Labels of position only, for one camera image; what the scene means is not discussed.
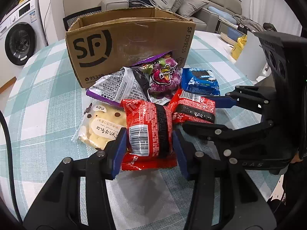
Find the cardboard box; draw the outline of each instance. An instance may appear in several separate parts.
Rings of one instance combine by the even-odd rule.
[[[83,88],[101,76],[166,51],[183,67],[195,23],[157,8],[127,8],[79,18],[66,32],[75,75]]]

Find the sofa armrest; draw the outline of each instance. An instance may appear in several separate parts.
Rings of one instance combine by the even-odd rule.
[[[193,16],[207,24],[207,32],[215,32],[215,28],[219,19],[219,16],[217,14],[211,12],[210,10],[207,10],[206,8],[202,8]]]
[[[102,0],[101,1],[101,11],[109,11],[119,8],[128,8],[128,0]]]

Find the washing machine door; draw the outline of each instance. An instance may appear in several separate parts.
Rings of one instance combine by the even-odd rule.
[[[34,54],[36,35],[34,29],[27,23],[14,25],[5,38],[5,52],[9,60],[18,66],[24,65]]]

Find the person's hand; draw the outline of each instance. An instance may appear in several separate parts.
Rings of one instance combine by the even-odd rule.
[[[297,163],[297,162],[301,162],[301,161],[302,161],[302,159],[299,158],[298,152],[296,152],[294,158],[291,160],[290,163]]]

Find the washing machine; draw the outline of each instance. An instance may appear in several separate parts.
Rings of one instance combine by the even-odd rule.
[[[0,87],[17,77],[27,60],[45,46],[38,0],[10,12],[0,25]]]

